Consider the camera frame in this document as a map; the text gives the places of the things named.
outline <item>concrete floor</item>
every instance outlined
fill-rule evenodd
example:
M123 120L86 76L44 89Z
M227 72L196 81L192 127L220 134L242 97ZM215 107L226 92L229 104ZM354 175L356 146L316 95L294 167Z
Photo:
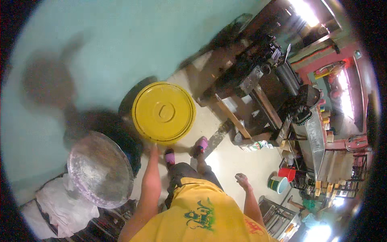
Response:
M69 152L63 142L64 106L74 103L80 111L116 113L136 83L153 75L168 79L181 61L233 19L242 13L255 15L268 2L42 1L17 37L2 85L2 165L17 202L32 199L36 189L64 172ZM176 72L168 81L194 94L198 87L187 77L191 71ZM35 91L43 91L44 98L36 99ZM197 105L196 122L179 144L190 147L200 136L211 137L224 120L215 109ZM176 160L189 162L190 157L180 153ZM225 191L240 206L244 194L234 179L237 172L248 175L257 198L282 200L284 194L265 186L280 160L276 149L246 153L228 137L207 158ZM132 198L139 197L146 162L143 159ZM162 164L160 171L165 188L168 181Z

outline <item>yellow bucket lid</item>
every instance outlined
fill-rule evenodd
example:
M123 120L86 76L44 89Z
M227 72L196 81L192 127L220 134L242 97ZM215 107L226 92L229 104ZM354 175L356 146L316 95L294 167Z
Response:
M169 82L155 82L137 95L132 118L142 136L170 145L184 137L196 117L194 101L186 90Z

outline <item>wooden plank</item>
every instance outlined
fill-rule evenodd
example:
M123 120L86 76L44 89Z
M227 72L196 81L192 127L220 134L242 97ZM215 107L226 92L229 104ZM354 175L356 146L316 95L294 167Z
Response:
M218 94L215 94L216 99L218 100L218 106L220 109L231 119L231 121L234 123L236 128L241 132L241 134L245 137L245 139L251 139L251 135L247 132L245 127L239 122L238 118L231 112L231 110L226 106L226 104L222 101L222 99L218 96Z
M273 122L277 125L276 128L280 129L281 126L282 126L282 121L279 118L279 116L278 116L276 110L274 109L273 105L271 105L269 99L267 98L266 94L262 90L261 86L257 85L254 88L254 92L255 92L256 96L260 99L260 101L261 101L262 105L264 106L264 108L266 109L267 114L270 115L271 120L273 120Z

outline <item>black cloth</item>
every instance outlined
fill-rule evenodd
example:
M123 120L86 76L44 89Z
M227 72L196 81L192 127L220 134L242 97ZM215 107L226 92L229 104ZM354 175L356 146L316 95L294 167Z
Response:
M220 185L218 179L216 178L215 174L211 170L211 166L206 165L205 166L205 172L204 174L199 174L193 169L189 164L185 162L180 162L175 165L167 164L168 172L171 178L170 185L167 189L168 191L168 197L165 200L165 205L169 209L171 207L172 199L173 199L173 191L177 187L182 187L184 184L182 184L181 179L183 177L190 177L190 178L196 178L196 179L203 179L212 182L213 184L217 185L222 191L223 188Z

